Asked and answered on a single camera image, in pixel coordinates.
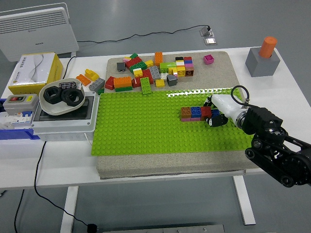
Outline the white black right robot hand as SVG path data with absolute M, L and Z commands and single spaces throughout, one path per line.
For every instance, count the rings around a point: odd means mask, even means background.
M 204 106 L 214 105 L 222 115 L 215 116 L 206 120 L 206 122 L 212 127 L 218 127 L 225 125 L 228 122 L 228 118 L 233 120 L 233 123 L 238 128 L 242 128 L 244 118 L 246 116 L 247 107 L 236 103 L 236 101 L 226 94 L 213 94 L 205 100 Z

